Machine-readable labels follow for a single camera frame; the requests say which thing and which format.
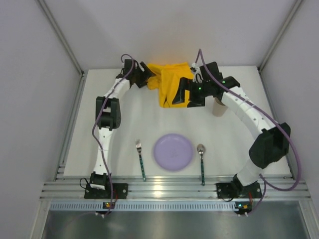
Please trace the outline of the beige paper cup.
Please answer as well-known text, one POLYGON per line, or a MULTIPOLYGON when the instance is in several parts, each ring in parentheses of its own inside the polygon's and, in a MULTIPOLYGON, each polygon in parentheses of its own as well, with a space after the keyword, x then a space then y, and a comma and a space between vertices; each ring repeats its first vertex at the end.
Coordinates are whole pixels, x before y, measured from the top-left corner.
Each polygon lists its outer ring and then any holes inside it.
POLYGON ((225 114, 228 107, 224 105, 218 98, 214 98, 213 108, 212 108, 212 114, 215 117, 221 117, 225 114))

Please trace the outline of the yellow cloth placemat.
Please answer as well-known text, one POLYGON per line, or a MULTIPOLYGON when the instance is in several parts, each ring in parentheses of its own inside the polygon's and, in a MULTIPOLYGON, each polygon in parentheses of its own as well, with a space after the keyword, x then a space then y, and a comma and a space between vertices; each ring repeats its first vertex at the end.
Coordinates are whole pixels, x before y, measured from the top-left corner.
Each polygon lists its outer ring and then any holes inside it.
POLYGON ((189 100, 189 91, 185 91, 185 102, 173 105, 172 101, 177 94, 182 77, 193 79, 190 66, 187 62, 158 65, 149 63, 147 67, 155 74, 148 79, 147 87, 150 90, 158 89, 159 106, 162 108, 186 108, 189 100))

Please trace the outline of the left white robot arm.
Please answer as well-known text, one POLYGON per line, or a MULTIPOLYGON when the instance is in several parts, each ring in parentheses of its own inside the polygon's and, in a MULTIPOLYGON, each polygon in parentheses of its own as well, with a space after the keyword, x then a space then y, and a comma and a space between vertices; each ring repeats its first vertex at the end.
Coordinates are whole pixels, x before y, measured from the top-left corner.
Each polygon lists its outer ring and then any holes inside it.
POLYGON ((111 169, 107 166, 113 137, 122 121, 120 99, 133 86, 146 86, 155 74, 142 61, 126 59, 124 67, 110 90, 95 101, 96 119, 92 128, 93 138, 98 144, 98 153, 89 186, 97 190, 109 190, 111 169))

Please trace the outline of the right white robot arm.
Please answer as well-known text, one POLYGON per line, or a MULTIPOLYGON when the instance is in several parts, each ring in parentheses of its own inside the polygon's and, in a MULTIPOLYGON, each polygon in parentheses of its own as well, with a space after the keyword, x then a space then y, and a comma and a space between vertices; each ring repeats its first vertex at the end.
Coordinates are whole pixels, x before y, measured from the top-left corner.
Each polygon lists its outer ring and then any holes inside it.
POLYGON ((278 162, 289 152, 287 136, 291 128, 287 123, 273 123, 255 108, 240 83, 232 76, 223 77, 216 62, 200 67, 192 66, 194 79, 182 77, 179 81, 174 105, 189 101, 187 106, 203 107, 205 99, 213 96, 227 106, 248 128, 254 143, 249 159, 242 170, 229 183, 217 183, 218 198, 234 199, 247 197, 259 188, 260 174, 270 164, 278 162))

